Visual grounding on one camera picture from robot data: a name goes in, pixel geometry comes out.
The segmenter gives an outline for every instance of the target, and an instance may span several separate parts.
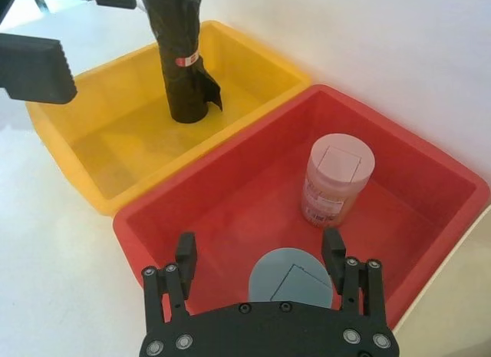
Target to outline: plastic bin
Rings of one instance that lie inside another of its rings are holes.
[[[101,213],[114,214],[310,85],[285,59],[218,22],[203,23],[200,52],[222,86],[224,111],[210,105],[196,124],[170,117],[157,45],[76,77],[70,104],[28,103],[64,175]]]
[[[322,135],[362,139],[376,158],[341,225],[348,254],[384,264],[394,327],[489,197],[486,183],[435,146],[369,107],[315,86],[122,209],[114,230],[141,282],[173,261],[178,236],[196,232],[193,312],[243,302],[252,268],[279,247],[321,260],[321,230],[300,211],[312,144]]]

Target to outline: pink cylindrical container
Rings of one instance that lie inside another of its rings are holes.
[[[302,194],[302,212],[316,226],[337,226],[353,206],[375,168],[365,142],[328,134],[312,146]]]

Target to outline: label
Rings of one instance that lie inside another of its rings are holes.
[[[325,219],[333,220],[341,212],[345,199],[328,197],[325,193],[319,190],[312,182],[305,178],[304,195],[307,202],[312,205],[309,214],[314,214],[316,217],[325,216]]]
[[[199,59],[199,51],[196,50],[194,54],[189,56],[188,58],[177,58],[176,65],[181,68],[187,68],[196,63]]]

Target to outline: black wrapped object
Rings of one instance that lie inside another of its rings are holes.
[[[198,53],[201,0],[143,0],[157,38],[170,114],[194,123],[208,113],[207,102],[222,109],[220,86]]]

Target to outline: red label band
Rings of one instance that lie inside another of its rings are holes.
[[[193,65],[194,63],[196,63],[198,59],[199,59],[199,51],[196,51],[188,58],[177,58],[176,65],[181,68],[187,68]]]

